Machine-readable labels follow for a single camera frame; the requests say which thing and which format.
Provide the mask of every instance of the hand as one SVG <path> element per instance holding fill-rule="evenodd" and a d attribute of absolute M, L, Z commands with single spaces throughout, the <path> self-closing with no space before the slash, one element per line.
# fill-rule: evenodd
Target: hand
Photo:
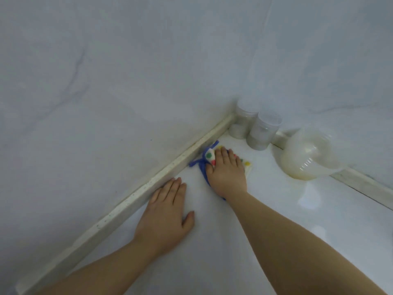
<path fill-rule="evenodd" d="M 181 183 L 172 178 L 156 190 L 136 227 L 134 240 L 152 249 L 155 258 L 171 251 L 194 227 L 193 211 L 182 221 L 187 185 Z"/>
<path fill-rule="evenodd" d="M 222 198 L 231 198 L 247 192 L 244 167 L 239 157 L 225 147 L 215 150 L 216 166 L 206 165 L 210 186 Z"/>

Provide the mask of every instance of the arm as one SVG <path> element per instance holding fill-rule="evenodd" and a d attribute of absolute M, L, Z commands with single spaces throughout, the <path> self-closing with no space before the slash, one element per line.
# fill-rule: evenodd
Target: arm
<path fill-rule="evenodd" d="M 186 184 L 171 179 L 155 191 L 135 230 L 118 251 L 72 273 L 39 295 L 121 295 L 159 256 L 168 253 L 194 226 L 194 212 L 182 221 Z"/>
<path fill-rule="evenodd" d="M 232 150 L 216 150 L 209 183 L 235 212 L 278 295 L 385 294 L 365 274 L 313 233 L 247 193 L 243 165 Z"/>

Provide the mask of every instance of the white countertop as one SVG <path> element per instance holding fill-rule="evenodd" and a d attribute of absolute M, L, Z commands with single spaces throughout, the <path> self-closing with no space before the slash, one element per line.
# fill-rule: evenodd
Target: white countertop
<path fill-rule="evenodd" d="M 393 295 L 393 211 L 331 177 L 295 180 L 276 162 L 281 149 L 249 148 L 224 134 L 220 143 L 252 161 L 248 191 L 313 232 Z M 217 197 L 197 166 L 179 176 L 187 183 L 185 213 L 196 224 L 171 253 L 155 261 L 129 294 L 275 294 L 229 205 Z M 88 255 L 77 268 L 131 240 L 145 206 Z"/>

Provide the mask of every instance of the white lid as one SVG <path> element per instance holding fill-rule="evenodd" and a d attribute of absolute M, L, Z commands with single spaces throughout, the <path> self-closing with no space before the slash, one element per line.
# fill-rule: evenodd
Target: white lid
<path fill-rule="evenodd" d="M 260 107 L 257 99 L 242 97 L 237 101 L 236 113 L 246 117 L 256 117 Z"/>
<path fill-rule="evenodd" d="M 269 109 L 261 109 L 258 114 L 257 122 L 261 125 L 278 127 L 282 124 L 282 117 Z"/>

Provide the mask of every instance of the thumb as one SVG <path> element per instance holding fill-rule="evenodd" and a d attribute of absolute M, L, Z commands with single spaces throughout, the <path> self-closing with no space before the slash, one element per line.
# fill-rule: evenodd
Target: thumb
<path fill-rule="evenodd" d="M 187 214 L 183 222 L 184 235 L 188 234 L 189 231 L 191 231 L 191 229 L 194 228 L 194 224 L 195 224 L 195 212 L 191 211 Z"/>
<path fill-rule="evenodd" d="M 211 174 L 213 174 L 213 166 L 209 163 L 206 164 L 206 175 L 209 177 Z"/>

